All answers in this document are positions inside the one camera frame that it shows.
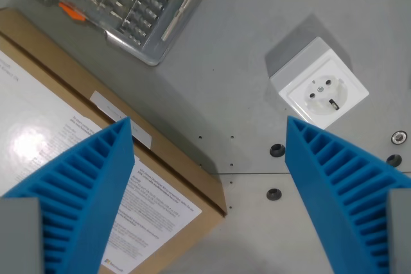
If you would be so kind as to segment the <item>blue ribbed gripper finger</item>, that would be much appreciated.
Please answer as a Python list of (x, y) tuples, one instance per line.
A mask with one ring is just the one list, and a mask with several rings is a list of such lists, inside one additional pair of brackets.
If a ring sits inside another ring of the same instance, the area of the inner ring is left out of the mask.
[(4, 197), (40, 203), (46, 273), (97, 273), (135, 164), (129, 118), (84, 139)]
[(410, 178), (293, 116), (285, 163), (333, 272), (388, 273), (387, 196), (410, 188)]

